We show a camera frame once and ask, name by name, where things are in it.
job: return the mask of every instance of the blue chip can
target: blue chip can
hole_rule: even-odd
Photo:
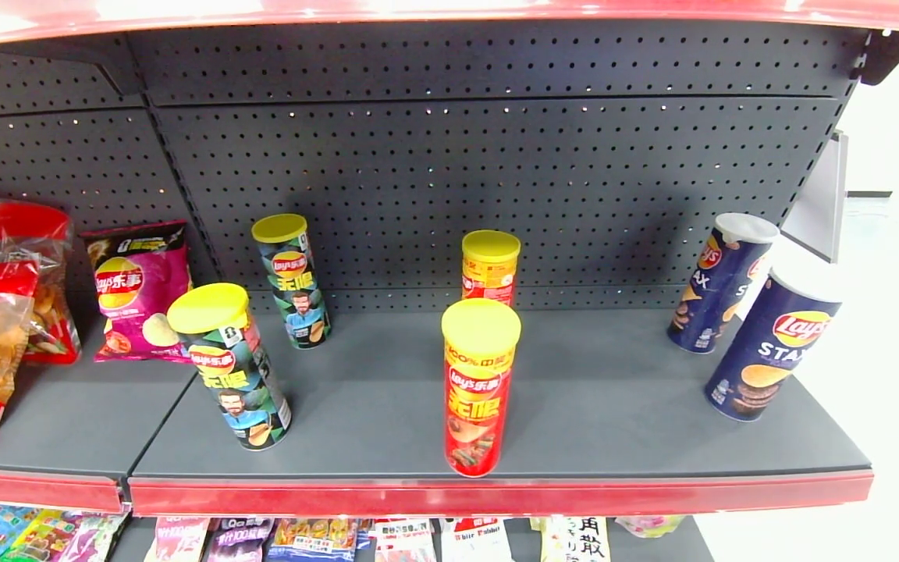
[[[777,236],[779,229],[765,219],[717,215],[668,326],[671,341],[692,353],[713,352],[748,289],[761,283],[765,253]]]
[[[706,399],[720,413],[754,421],[777,395],[786,377],[824,334],[841,307],[839,291],[823,290],[826,275],[780,273],[773,267],[765,286],[720,365],[706,383]],[[804,288],[814,287],[814,292]]]

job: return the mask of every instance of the potato chip can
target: potato chip can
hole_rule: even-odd
[[[442,314],[446,462],[463,476],[485,476],[499,463],[521,328],[515,310],[485,298]]]
[[[240,445],[262,451],[279,443],[292,415],[261,347],[245,289],[203,285],[176,299],[168,317]]]
[[[840,282],[823,262],[773,266],[704,390],[720,413],[759,419],[841,307]]]
[[[464,299],[492,299],[511,306],[521,247],[518,238],[497,230],[464,236]]]
[[[307,242],[307,220],[300,215],[265,217],[252,226],[272,297],[297,349],[318,347],[332,331],[325,296]]]
[[[668,325],[671,341],[692,353],[713,352],[747,291],[763,282],[765,254],[778,236],[763,218],[717,215]]]

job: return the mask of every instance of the gray shelf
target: gray shelf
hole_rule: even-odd
[[[0,426],[0,470],[125,478],[192,379],[188,365],[93,362],[102,319],[79,316],[91,319],[80,323],[78,363],[17,373]]]
[[[870,467],[798,380],[787,381],[756,423],[710,407],[702,387],[727,345],[709,356],[679,350],[664,335],[670,311],[520,314],[524,334],[493,478],[757,477]],[[132,476],[456,478],[442,454],[439,314],[343,314],[331,340],[310,351],[286,344],[279,316],[259,315],[257,323],[292,401],[290,434],[266,451],[243,450],[196,380]]]

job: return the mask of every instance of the shelf bracket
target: shelf bracket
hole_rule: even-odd
[[[866,46],[866,64],[860,78],[867,86],[886,79],[899,64],[899,31],[873,31]]]

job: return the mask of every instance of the white lid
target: white lid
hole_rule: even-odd
[[[845,270],[801,252],[772,256],[769,278],[798,295],[821,302],[841,303],[847,293]]]
[[[724,242],[771,244],[779,236],[779,228],[767,220],[745,213],[722,213],[713,220],[723,233]]]

